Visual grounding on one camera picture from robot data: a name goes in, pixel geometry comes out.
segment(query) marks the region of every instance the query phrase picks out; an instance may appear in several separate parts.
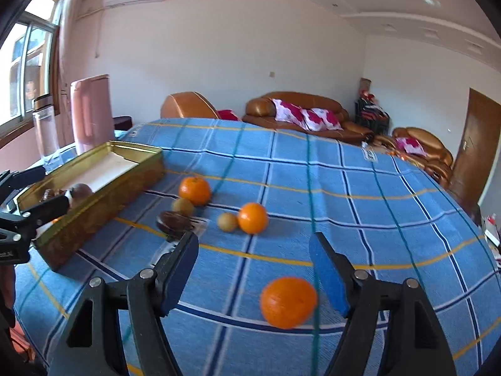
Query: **clear water bottle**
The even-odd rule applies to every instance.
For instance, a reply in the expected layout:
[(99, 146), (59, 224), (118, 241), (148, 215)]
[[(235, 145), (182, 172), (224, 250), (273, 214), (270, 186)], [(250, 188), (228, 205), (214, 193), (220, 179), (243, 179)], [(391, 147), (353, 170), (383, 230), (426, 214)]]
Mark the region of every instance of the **clear water bottle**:
[(33, 100), (33, 123), (40, 158), (48, 173), (63, 165), (51, 95)]

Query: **gold box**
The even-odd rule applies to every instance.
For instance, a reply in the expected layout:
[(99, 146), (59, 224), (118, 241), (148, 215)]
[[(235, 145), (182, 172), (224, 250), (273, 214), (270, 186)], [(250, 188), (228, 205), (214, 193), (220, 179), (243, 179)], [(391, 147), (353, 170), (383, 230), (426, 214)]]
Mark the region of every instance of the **gold box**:
[(34, 241), (35, 248), (54, 271), (107, 221), (164, 176), (162, 149), (109, 141), (67, 162), (15, 199), (19, 210), (24, 211), (39, 203), (46, 189), (64, 188), (110, 152), (138, 164), (68, 211)]

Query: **blue plaid tablecloth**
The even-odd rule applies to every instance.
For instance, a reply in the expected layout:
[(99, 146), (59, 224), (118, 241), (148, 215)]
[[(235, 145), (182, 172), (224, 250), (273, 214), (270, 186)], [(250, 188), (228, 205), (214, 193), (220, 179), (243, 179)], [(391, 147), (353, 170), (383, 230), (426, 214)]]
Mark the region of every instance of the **blue plaid tablecloth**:
[[(480, 230), (411, 164), (382, 154), (370, 162), (352, 145), (221, 120), (158, 120), (123, 140), (163, 148), (164, 179), (57, 273), (33, 249), (30, 263), (17, 267), (15, 310), (47, 363), (89, 279), (130, 278), (165, 244), (155, 218), (170, 209), (190, 174), (205, 177), (214, 193), (196, 210), (209, 225), (177, 309), (162, 320), (186, 376), (323, 374), (345, 321), (315, 284), (307, 247), (314, 231), (376, 278), (417, 278), (459, 375), (473, 375), (499, 338), (499, 274)], [(220, 213), (237, 212), (247, 202), (266, 207), (270, 224), (263, 233), (217, 228)], [(270, 326), (259, 308), (261, 290), (282, 276), (320, 288), (315, 315), (291, 330)], [(377, 373), (387, 321), (381, 313), (366, 375)], [(140, 375), (127, 312), (120, 313), (120, 324), (129, 370)]]

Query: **couch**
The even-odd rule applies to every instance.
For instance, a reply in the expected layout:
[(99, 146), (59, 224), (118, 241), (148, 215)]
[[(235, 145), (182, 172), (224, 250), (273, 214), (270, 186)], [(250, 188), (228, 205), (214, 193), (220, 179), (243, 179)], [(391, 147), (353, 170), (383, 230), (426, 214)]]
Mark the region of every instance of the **couch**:
[[(341, 127), (343, 129), (309, 131), (304, 130), (292, 123), (278, 122), (275, 120), (276, 110), (271, 99), (281, 99), (285, 102), (301, 106), (304, 109), (319, 107), (321, 109), (332, 110), (334, 114), (336, 114), (336, 117), (341, 123)], [(309, 95), (294, 91), (273, 91), (248, 101), (245, 107), (245, 116), (242, 120), (268, 129), (296, 130), (320, 137), (334, 138), (351, 144), (360, 144), (362, 141), (370, 141), (374, 136), (374, 133), (370, 129), (358, 126), (357, 124), (349, 121), (348, 112), (343, 109), (337, 101), (329, 99), (328, 97)]]
[(200, 117), (203, 119), (219, 119), (216, 109), (209, 101), (196, 91), (184, 91), (167, 96), (160, 109), (162, 119), (174, 117)]
[[(429, 131), (417, 127), (396, 128), (391, 137), (376, 136), (374, 145), (383, 146), (392, 150), (398, 157), (410, 161), (421, 169), (424, 169), (442, 187), (447, 188), (452, 176), (453, 158), (450, 151), (444, 144)], [(416, 154), (407, 154), (405, 151), (397, 149), (395, 138), (412, 137), (423, 146), (426, 157)]]

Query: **pink container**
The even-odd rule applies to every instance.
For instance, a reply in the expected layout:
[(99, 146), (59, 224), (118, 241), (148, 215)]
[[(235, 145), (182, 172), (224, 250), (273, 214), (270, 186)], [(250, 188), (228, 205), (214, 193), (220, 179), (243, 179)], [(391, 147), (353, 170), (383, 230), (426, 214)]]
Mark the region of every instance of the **pink container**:
[(115, 139), (109, 77), (99, 75), (71, 84), (71, 118), (78, 155)]

